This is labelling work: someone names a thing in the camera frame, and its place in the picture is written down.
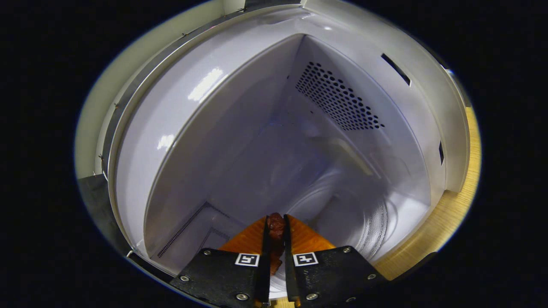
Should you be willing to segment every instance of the brown food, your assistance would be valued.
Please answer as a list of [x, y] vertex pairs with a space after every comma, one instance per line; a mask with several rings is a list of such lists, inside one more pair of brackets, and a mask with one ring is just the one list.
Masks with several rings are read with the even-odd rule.
[[283, 244], [283, 230], [286, 228], [286, 221], [279, 213], [272, 213], [267, 221], [270, 232], [270, 276], [273, 276], [282, 265], [280, 257], [285, 246]]
[[291, 215], [287, 216], [291, 229], [291, 254], [310, 253], [336, 248], [304, 222]]
[[[263, 217], [235, 237], [226, 242], [219, 250], [234, 253], [261, 254], [262, 236], [264, 234], [265, 218]], [[284, 251], [283, 230], [286, 227], [286, 221], [278, 213], [272, 213], [267, 221], [271, 243], [270, 251], [270, 276], [274, 275], [282, 265], [280, 257]]]

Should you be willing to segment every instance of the screw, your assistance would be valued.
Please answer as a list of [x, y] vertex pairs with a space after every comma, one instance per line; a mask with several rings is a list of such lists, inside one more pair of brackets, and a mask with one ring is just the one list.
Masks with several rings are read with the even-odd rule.
[[318, 294], [316, 293], [310, 293], [309, 295], [306, 296], [306, 300], [315, 300], [318, 298]]
[[238, 295], [236, 295], [236, 298], [238, 300], [248, 300], [249, 299], [249, 296], [243, 294], [243, 293], [239, 293]]

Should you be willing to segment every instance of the wooden table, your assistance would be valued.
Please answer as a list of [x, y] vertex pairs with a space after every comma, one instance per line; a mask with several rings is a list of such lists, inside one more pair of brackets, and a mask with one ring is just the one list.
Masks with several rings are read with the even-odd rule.
[[[373, 264], [387, 279], [392, 280], [417, 264], [431, 252], [436, 252], [451, 238], [468, 213], [476, 194], [481, 168], [481, 142], [476, 115], [466, 108], [470, 128], [470, 163], [461, 192], [446, 191], [432, 214], [400, 247]], [[276, 308], [294, 308], [287, 298], [272, 301]]]

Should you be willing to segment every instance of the meat piece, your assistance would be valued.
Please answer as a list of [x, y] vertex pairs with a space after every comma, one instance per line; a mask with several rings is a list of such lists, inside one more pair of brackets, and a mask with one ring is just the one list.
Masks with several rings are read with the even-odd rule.
[[279, 213], [272, 213], [267, 220], [270, 229], [270, 276], [273, 276], [282, 265], [280, 257], [285, 246], [283, 244], [283, 230], [286, 228], [286, 221]]
[[270, 276], [274, 276], [276, 271], [278, 271], [279, 266], [282, 265], [282, 262], [279, 259], [270, 259]]

